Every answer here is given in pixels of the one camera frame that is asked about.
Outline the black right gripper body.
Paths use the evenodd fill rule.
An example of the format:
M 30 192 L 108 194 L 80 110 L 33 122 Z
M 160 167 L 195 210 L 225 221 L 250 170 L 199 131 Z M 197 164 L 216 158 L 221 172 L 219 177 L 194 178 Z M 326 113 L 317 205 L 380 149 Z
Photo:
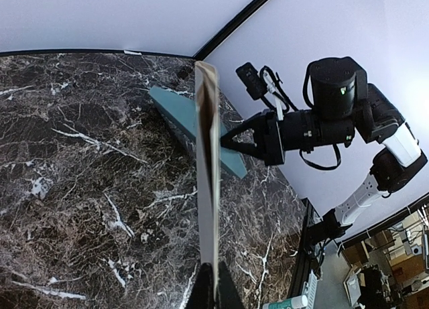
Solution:
M 267 112 L 263 120 L 263 160 L 267 166 L 284 164 L 287 151 L 310 153 L 322 143 L 320 118 L 311 110 L 287 113 L 282 120 L 276 113 Z

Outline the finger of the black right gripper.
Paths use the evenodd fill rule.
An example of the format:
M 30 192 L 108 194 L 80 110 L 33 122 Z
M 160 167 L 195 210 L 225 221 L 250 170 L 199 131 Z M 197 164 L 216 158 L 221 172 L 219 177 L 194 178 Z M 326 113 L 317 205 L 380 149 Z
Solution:
M 267 161 L 267 120 L 264 110 L 244 120 L 240 125 L 221 136 L 221 147 Z

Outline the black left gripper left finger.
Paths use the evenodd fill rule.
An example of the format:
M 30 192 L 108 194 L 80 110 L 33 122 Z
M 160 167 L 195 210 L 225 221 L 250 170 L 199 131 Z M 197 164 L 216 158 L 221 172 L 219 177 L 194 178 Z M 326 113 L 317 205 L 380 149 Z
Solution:
M 215 306 L 214 277 L 212 266 L 203 263 L 196 277 L 190 295 L 190 307 L 194 309 L 212 309 Z

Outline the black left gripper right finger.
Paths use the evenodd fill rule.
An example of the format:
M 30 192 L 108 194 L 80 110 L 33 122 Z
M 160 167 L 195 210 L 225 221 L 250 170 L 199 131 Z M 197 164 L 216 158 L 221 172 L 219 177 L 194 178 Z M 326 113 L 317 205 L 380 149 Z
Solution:
M 219 264 L 216 308 L 244 309 L 244 305 L 232 279 L 231 273 L 224 261 Z

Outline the beige lined letter paper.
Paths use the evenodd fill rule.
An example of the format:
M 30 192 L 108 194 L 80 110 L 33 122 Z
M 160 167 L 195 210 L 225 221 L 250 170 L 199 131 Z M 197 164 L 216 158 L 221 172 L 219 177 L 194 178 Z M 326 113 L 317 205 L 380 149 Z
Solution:
M 220 119 L 219 76 L 214 66 L 195 67 L 196 169 L 200 260 L 212 268 L 212 288 L 219 281 Z

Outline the teal envelope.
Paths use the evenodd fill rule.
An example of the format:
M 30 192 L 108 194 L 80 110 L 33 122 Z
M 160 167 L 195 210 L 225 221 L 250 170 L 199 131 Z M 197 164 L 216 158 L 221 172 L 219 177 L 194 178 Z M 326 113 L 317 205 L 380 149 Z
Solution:
M 149 95 L 158 110 L 192 143 L 196 143 L 197 124 L 194 100 L 157 86 L 151 87 Z M 247 175 L 247 169 L 240 153 L 222 147 L 220 157 L 222 168 L 230 175 L 238 178 L 244 178 Z

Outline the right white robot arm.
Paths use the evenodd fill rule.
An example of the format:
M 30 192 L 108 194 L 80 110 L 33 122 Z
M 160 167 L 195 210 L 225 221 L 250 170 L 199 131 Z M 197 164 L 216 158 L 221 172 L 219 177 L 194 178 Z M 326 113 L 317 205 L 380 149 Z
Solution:
M 270 67 L 257 70 L 245 63 L 236 73 L 252 99 L 272 95 L 275 103 L 224 134 L 223 148 L 278 166 L 287 151 L 305 156 L 331 146 L 339 156 L 339 145 L 350 146 L 356 135 L 383 146 L 356 191 L 309 228 L 308 245 L 342 237 L 367 208 L 401 190 L 427 164 L 406 119 L 351 57 L 309 63 L 302 88 L 305 109 L 296 107 Z

